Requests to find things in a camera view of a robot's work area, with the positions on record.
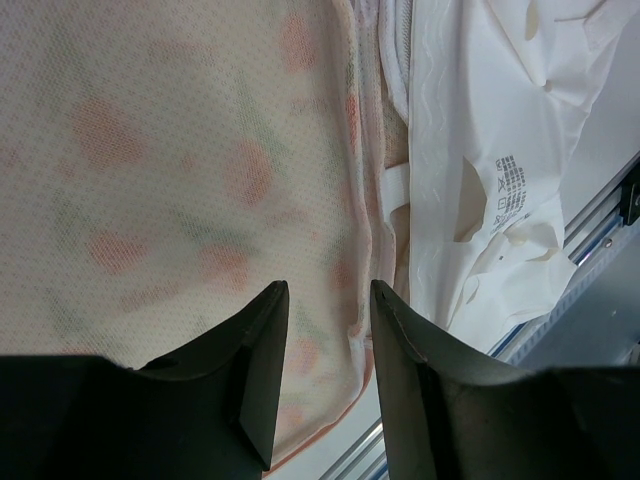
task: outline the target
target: label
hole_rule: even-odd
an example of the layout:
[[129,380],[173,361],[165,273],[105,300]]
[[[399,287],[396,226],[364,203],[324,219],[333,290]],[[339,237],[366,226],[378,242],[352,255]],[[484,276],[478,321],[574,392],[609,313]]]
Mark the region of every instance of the label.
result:
[[496,160],[496,171],[498,173],[497,213],[491,235],[518,215],[527,200],[527,180],[524,169],[518,167],[513,155]]

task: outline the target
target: white fabric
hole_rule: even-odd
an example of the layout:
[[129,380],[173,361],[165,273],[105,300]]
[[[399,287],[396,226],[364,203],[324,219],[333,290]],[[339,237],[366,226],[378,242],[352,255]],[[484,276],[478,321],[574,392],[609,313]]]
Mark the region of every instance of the white fabric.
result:
[[412,13],[413,0],[380,1],[380,59],[389,98],[407,124]]
[[[575,269],[562,251],[557,192],[621,29],[640,2],[572,2],[586,18],[552,0],[435,3],[444,5],[439,22],[459,25],[445,38],[450,48],[460,45],[459,76],[438,57],[446,55],[444,37],[428,35],[419,16],[426,10],[417,8],[411,298],[418,311],[488,351],[514,325],[551,310]],[[456,83],[457,104],[453,87],[440,90],[443,81]],[[443,129],[454,131],[449,143],[436,138]],[[438,168],[459,203],[435,180]]]

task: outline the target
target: fabric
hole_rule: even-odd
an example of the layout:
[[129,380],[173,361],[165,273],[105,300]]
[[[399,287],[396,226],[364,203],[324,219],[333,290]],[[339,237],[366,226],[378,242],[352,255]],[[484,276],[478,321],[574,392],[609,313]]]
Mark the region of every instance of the fabric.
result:
[[551,311],[576,269],[558,190],[640,2],[416,6],[412,306],[488,353]]
[[3,2],[1,352],[141,367],[285,279],[274,462],[340,418],[395,263],[369,3]]

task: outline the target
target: white mesh fabric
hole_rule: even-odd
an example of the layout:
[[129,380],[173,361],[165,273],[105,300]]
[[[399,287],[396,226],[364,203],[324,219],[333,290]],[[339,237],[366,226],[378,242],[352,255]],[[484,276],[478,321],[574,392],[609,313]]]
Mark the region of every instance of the white mesh fabric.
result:
[[2,353],[140,367],[286,279],[283,459],[371,367],[375,22],[348,0],[0,5]]

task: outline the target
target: pink patterned fabric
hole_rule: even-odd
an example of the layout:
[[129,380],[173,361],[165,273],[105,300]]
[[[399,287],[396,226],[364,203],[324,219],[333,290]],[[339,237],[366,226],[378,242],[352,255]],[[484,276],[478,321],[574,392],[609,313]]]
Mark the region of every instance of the pink patterned fabric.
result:
[[2,353],[141,367],[286,279],[275,461],[340,418],[395,260],[375,23],[349,0],[34,0],[0,25]]

